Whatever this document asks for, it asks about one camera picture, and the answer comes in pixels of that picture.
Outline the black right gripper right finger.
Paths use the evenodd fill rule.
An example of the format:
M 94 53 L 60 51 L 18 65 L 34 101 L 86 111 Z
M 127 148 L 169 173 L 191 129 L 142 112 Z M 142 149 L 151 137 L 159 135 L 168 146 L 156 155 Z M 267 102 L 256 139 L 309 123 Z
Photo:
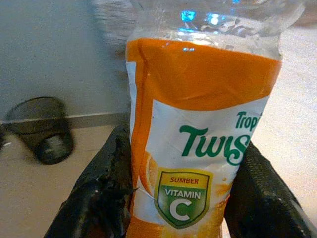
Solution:
M 315 238 L 317 229 L 270 161 L 250 143 L 224 217 L 232 238 Z

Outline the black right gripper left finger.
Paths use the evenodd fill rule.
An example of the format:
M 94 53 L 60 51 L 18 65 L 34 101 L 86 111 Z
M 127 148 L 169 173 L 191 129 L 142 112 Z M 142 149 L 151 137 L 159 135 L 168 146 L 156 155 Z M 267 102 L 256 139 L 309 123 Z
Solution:
M 83 170 L 46 238 L 123 238 L 134 192 L 129 125 L 118 125 Z

